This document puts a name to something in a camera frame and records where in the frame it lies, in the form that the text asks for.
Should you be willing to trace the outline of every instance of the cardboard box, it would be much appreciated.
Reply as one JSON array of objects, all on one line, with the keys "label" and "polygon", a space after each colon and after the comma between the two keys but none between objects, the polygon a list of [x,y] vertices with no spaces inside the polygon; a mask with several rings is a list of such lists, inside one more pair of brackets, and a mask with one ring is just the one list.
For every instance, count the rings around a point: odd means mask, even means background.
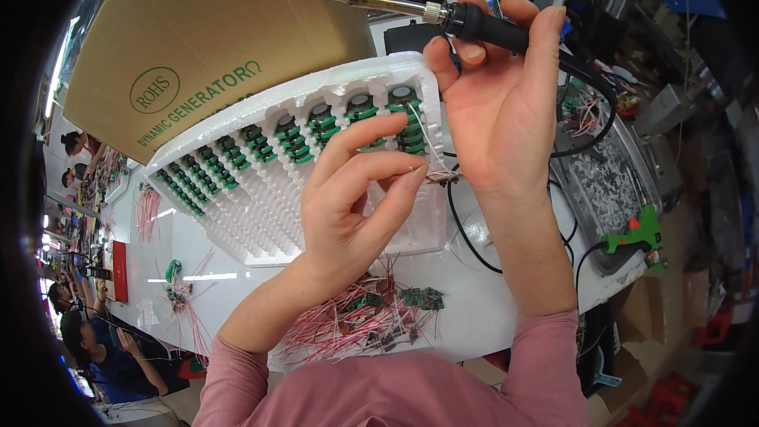
[{"label": "cardboard box", "polygon": [[616,317],[621,348],[614,355],[614,375],[621,377],[622,382],[617,387],[604,387],[598,395],[609,412],[615,413],[648,382],[645,369],[624,344],[646,340],[666,342],[661,281],[658,277],[642,277],[614,296],[610,303],[612,310],[621,305]]},{"label": "cardboard box", "polygon": [[323,0],[105,0],[64,116],[146,164],[241,98],[373,55],[365,12]]}]

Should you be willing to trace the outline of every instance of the green glue gun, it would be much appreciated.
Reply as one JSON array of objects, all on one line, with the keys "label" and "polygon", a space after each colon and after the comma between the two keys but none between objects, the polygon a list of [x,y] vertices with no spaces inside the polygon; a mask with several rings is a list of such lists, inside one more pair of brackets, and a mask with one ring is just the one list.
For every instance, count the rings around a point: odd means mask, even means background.
[{"label": "green glue gun", "polygon": [[630,229],[625,234],[603,235],[602,242],[606,243],[606,254],[614,254],[618,250],[642,250],[646,254],[646,265],[651,272],[658,274],[666,266],[662,251],[662,233],[659,229],[657,210],[652,204],[644,204],[636,220],[630,218]]}]

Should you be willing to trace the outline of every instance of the soldering iron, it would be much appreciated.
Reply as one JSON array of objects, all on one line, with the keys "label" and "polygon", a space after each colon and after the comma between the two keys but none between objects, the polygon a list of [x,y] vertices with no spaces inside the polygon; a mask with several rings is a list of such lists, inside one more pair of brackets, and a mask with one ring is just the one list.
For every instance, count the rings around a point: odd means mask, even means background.
[{"label": "soldering iron", "polygon": [[[425,23],[440,25],[445,33],[465,42],[486,42],[524,56],[530,43],[527,30],[506,20],[485,13],[476,4],[453,2],[419,4],[409,0],[333,0],[361,9],[383,10],[421,17]],[[565,51],[559,51],[559,69],[576,76],[598,90],[609,101],[610,115],[606,125],[593,140],[565,151],[557,151],[551,157],[567,157],[596,145],[609,132],[616,115],[616,93],[609,83],[591,70],[584,62]]]}]

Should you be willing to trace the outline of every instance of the pink sleeve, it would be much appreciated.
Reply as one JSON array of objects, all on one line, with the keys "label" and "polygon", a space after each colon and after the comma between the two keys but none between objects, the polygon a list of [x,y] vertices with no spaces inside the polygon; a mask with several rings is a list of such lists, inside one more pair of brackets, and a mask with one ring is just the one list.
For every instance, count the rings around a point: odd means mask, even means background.
[{"label": "pink sleeve", "polygon": [[517,327],[501,392],[533,425],[588,425],[575,364],[577,325],[572,310]]},{"label": "pink sleeve", "polygon": [[266,395],[269,369],[253,355],[216,337],[194,427],[240,425]]}]

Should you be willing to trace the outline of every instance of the white table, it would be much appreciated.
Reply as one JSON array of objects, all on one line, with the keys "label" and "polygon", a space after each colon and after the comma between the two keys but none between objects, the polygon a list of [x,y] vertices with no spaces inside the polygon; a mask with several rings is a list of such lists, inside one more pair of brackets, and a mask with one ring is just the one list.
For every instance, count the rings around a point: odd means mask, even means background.
[{"label": "white table", "polygon": [[[407,24],[408,18],[383,19],[373,23],[371,30],[378,53],[384,51],[384,30]],[[448,129],[445,128],[446,121],[443,120],[443,123],[445,148],[447,151],[454,151]],[[455,164],[455,159],[445,159],[449,168]],[[184,214],[174,213],[166,200],[159,209],[162,216],[154,230],[154,241],[137,244],[137,229],[132,214],[137,198],[136,188],[142,180],[141,176],[142,167],[139,167],[133,171],[125,194],[103,212],[104,219],[111,216],[115,222],[115,239],[128,242],[129,302],[115,303],[111,309],[117,316],[141,327],[153,336],[193,350],[191,329],[186,318],[180,317],[178,324],[171,322],[171,309],[162,299],[162,276],[157,273],[154,261],[158,262],[163,272],[172,259],[178,259],[187,274],[195,269],[213,245],[204,237],[199,225]],[[561,192],[552,187],[551,193],[559,229],[568,235],[572,230],[574,217]],[[462,182],[454,186],[453,196],[470,240],[486,260],[498,266],[495,249],[492,246],[483,247],[487,242],[488,231],[467,183]],[[462,361],[511,346],[515,330],[515,305],[503,278],[483,267],[461,241],[461,236],[456,235],[456,231],[448,208],[449,244],[446,248],[438,252],[398,258],[395,276],[398,282],[408,286],[434,287],[445,294],[446,308],[441,310],[437,322],[438,339],[431,337],[431,330],[426,329],[425,333],[438,354],[454,361]],[[582,231],[578,230],[571,246],[577,263],[588,247]],[[594,270],[590,260],[586,261],[584,266],[579,284],[581,312],[605,302],[640,277],[646,269],[642,252],[634,255],[622,269],[610,277],[603,277]],[[281,268],[247,268],[223,251],[215,251],[201,277],[194,282],[195,293],[206,288],[207,291],[192,302],[195,313],[207,331],[204,337],[208,345],[210,337],[214,336],[233,308],[279,270]],[[413,346],[399,345],[394,352],[420,348],[429,349],[430,346],[423,340],[418,340]],[[270,358],[270,369],[286,370],[281,361],[274,358]]]}]

